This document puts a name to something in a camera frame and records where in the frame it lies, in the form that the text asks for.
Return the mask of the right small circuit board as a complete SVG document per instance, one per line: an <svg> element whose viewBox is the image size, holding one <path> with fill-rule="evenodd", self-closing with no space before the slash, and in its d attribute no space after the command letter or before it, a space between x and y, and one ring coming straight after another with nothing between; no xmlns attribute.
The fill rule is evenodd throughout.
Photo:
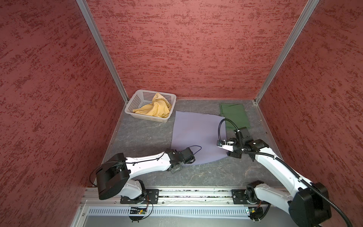
<svg viewBox="0 0 363 227"><path fill-rule="evenodd" d="M249 209L249 218L254 221L259 221L264 215L264 210L262 207L259 208L250 208Z"/></svg>

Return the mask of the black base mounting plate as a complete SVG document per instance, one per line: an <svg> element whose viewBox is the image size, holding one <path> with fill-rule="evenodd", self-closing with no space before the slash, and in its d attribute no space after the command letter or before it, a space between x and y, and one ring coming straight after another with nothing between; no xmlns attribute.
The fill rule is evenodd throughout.
<svg viewBox="0 0 363 227"><path fill-rule="evenodd" d="M265 201L257 200L256 202L250 202L247 200L245 189L232 189L232 200L234 205L268 205Z"/></svg>
<svg viewBox="0 0 363 227"><path fill-rule="evenodd" d="M157 204L159 198L159 189L146 189L142 194L135 198L130 199L127 196L122 196L120 204Z"/></svg>

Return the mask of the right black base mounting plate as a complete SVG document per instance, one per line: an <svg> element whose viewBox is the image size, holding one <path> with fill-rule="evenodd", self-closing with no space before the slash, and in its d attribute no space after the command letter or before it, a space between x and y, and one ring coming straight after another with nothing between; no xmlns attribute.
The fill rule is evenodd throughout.
<svg viewBox="0 0 363 227"><path fill-rule="evenodd" d="M232 200L234 205L268 205L265 201L257 200L256 202L250 202L247 200L245 189L232 189Z"/></svg>

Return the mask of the small circuit board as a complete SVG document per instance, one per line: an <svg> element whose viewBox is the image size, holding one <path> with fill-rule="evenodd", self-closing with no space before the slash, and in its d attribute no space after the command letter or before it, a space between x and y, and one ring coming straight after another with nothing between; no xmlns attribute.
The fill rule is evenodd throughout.
<svg viewBox="0 0 363 227"><path fill-rule="evenodd" d="M264 210L262 207L259 208L250 208L249 209L249 218L254 221L259 221L264 215Z"/></svg>
<svg viewBox="0 0 363 227"><path fill-rule="evenodd" d="M147 208L140 208L140 207L131 207L130 208L130 215L146 215Z"/></svg>

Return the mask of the right aluminium corner post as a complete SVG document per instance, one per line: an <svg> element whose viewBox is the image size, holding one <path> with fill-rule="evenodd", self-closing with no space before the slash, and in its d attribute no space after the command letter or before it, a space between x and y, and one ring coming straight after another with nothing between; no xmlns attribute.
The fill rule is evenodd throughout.
<svg viewBox="0 0 363 227"><path fill-rule="evenodd" d="M297 41L299 35L301 34L302 30L304 29L309 18L313 14L315 8L318 6L318 3L319 3L319 0L308 0L307 1L297 22L295 23L295 25L293 27L290 35L288 36L281 52L279 53L275 63L273 64L267 78L265 79L261 89L259 90L258 94L256 95L256 97L254 99L254 102L256 105L259 105L259 103L262 100L264 94L266 93L269 85L271 84L272 80L275 78L276 74L278 73L280 67L282 66L282 64L285 61L286 57L288 56L290 50L292 49L295 42Z"/></svg>

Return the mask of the yellow skirt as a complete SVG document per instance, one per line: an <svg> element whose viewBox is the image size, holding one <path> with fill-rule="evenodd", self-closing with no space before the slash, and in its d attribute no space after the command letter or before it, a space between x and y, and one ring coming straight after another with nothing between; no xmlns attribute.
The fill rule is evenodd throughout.
<svg viewBox="0 0 363 227"><path fill-rule="evenodd" d="M160 93L156 93L152 99L151 104L147 104L141 108L134 109L133 113L159 118L167 118L171 113L171 108L172 105L167 101L167 99Z"/></svg>

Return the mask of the aluminium front rail frame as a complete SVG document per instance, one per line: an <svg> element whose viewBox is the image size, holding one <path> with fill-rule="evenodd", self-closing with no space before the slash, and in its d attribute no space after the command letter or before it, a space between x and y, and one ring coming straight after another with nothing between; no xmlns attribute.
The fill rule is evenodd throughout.
<svg viewBox="0 0 363 227"><path fill-rule="evenodd" d="M271 206L261 221L249 218L255 205L234 205L228 187L151 187L159 189L158 203L120 204L120 197L101 201L88 188L71 223L73 227L294 227L281 209ZM147 208L130 215L131 207Z"/></svg>

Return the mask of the aluminium corner post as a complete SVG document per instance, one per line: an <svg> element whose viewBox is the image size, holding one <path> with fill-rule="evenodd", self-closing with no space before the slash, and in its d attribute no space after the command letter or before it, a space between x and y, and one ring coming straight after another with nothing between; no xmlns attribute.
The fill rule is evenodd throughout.
<svg viewBox="0 0 363 227"><path fill-rule="evenodd" d="M88 28L89 28L91 34L92 34L92 36L93 36L93 38L94 38L94 40L95 40L95 42L96 42L96 44L98 46L98 49L99 49L99 51L100 51L106 65L107 65L107 68L108 68L108 70L109 70L109 72L110 72L110 74L111 74L111 76L112 76L112 78L113 78L113 80L114 80L114 82L116 84L116 87L118 88L118 91L121 94L124 102L127 104L128 101L129 101L129 97L128 97L127 92L126 92L126 90L125 90L125 88L123 86L123 83L122 83L122 81L120 79L120 76L119 76L119 74L118 74L118 72L116 70L116 67L115 67L115 65L114 65L114 63L112 61L112 58L111 58L111 56L110 56L110 54L109 54L109 52L107 50L107 47L106 47L106 45L105 45L105 43L104 43L104 41L102 39L102 36L101 36L101 34L99 32L99 29L98 29L98 27L96 25L96 22L95 22L95 20L94 20L94 18L92 16L92 13L91 13L90 8L89 8L89 6L87 4L87 1L85 1L85 0L76 0L76 2L77 2L78 6L79 6L79 8L81 10L81 13L82 13L87 25L88 25Z"/></svg>
<svg viewBox="0 0 363 227"><path fill-rule="evenodd" d="M295 25L293 27L290 35L288 36L281 52L279 53L275 63L273 64L267 78L265 79L261 89L259 90L258 94L256 95L256 97L254 99L254 102L256 105L259 105L259 103L262 100L264 94L266 93L269 85L271 84L272 80L275 78L276 74L278 73L280 67L282 66L282 64L285 61L286 57L288 56L290 50L292 49L295 42L297 41L299 35L301 34L302 30L304 29L309 18L313 14L315 8L318 6L318 3L319 3L319 0L308 0L307 1L297 22L295 23Z"/></svg>

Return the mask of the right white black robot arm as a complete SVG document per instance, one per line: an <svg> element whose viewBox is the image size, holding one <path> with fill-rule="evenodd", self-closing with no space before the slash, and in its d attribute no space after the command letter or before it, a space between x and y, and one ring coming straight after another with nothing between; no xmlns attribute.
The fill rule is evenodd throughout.
<svg viewBox="0 0 363 227"><path fill-rule="evenodd" d="M279 158L263 140L254 140L247 128L234 131L235 138L219 139L217 146L230 157L249 155L262 164L285 187L285 191L268 186L261 180L247 185L244 199L249 204L267 202L290 215L299 227L317 227L332 217L328 190L321 183L312 183Z"/></svg>

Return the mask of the left small circuit board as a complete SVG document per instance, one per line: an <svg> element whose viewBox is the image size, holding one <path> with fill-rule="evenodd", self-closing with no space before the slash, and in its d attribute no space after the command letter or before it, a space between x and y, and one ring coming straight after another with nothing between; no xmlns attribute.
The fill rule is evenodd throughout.
<svg viewBox="0 0 363 227"><path fill-rule="evenodd" d="M147 208L140 208L140 207L131 207L130 208L130 215L146 215Z"/></svg>

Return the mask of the lavender skirt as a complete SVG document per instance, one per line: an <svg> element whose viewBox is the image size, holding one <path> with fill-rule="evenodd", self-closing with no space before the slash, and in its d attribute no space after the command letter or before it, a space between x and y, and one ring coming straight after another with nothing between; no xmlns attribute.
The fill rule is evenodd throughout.
<svg viewBox="0 0 363 227"><path fill-rule="evenodd" d="M218 128L223 119L212 114L177 111L171 148L181 151L190 147L195 157L193 166L226 158L227 151L217 146L219 139L226 140L226 123Z"/></svg>

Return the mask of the green skirt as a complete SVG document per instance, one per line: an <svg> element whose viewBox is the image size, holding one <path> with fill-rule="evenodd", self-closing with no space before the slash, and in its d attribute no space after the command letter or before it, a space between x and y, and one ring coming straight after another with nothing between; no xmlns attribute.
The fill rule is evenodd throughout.
<svg viewBox="0 0 363 227"><path fill-rule="evenodd" d="M250 128L250 122L243 104L227 104L219 105L220 115L233 121L238 128Z"/></svg>

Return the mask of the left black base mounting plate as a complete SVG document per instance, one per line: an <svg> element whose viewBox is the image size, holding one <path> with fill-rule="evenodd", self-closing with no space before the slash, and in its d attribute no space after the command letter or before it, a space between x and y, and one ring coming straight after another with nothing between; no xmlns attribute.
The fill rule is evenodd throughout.
<svg viewBox="0 0 363 227"><path fill-rule="evenodd" d="M157 204L159 198L159 189L146 189L142 194L135 198L130 199L127 196L122 196L120 204Z"/></svg>

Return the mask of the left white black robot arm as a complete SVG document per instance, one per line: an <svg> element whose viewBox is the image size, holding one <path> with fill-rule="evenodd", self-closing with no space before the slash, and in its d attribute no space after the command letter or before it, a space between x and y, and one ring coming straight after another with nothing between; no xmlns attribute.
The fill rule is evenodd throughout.
<svg viewBox="0 0 363 227"><path fill-rule="evenodd" d="M174 173L194 161L194 153L190 148L182 151L167 149L156 155L139 158L118 153L94 171L98 198L107 200L120 196L142 203L147 199L147 190L143 181L136 180L136 177L158 171Z"/></svg>

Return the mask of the left aluminium corner post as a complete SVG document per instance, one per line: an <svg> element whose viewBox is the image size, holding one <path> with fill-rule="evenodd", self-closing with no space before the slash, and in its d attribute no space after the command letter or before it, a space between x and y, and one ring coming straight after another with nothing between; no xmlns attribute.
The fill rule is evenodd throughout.
<svg viewBox="0 0 363 227"><path fill-rule="evenodd" d="M116 70L116 67L115 67L115 65L114 65L114 63L112 61L112 58L111 58L111 56L110 56L110 54L109 54L109 52L107 50L107 47L106 47L106 45L105 45L105 43L104 43L104 41L102 39L102 36L101 36L101 34L99 32L99 29L98 29L98 27L96 25L96 22L95 22L95 20L94 20L94 18L92 16L92 13L91 13L90 8L89 8L89 6L87 4L87 1L85 1L85 0L76 0L76 2L77 2L78 6L79 6L79 8L81 10L81 13L82 13L87 25L88 25L88 28L89 28L91 34L92 34L92 36L93 36L93 38L94 38L94 40L95 40L95 42L96 42L96 44L98 46L98 49L99 49L99 51L100 51L106 65L107 65L107 68L108 68L108 70L109 70L109 72L110 72L110 74L111 74L111 76L112 76L112 78L113 78L113 80L114 80L114 82L116 84L116 87L118 88L118 91L121 94L124 102L127 104L128 101L129 101L129 97L128 97L127 92L126 92L126 90L125 90L125 88L123 86L123 83L122 83L122 81L120 79L120 76L119 76L119 74L118 74L118 72Z"/></svg>

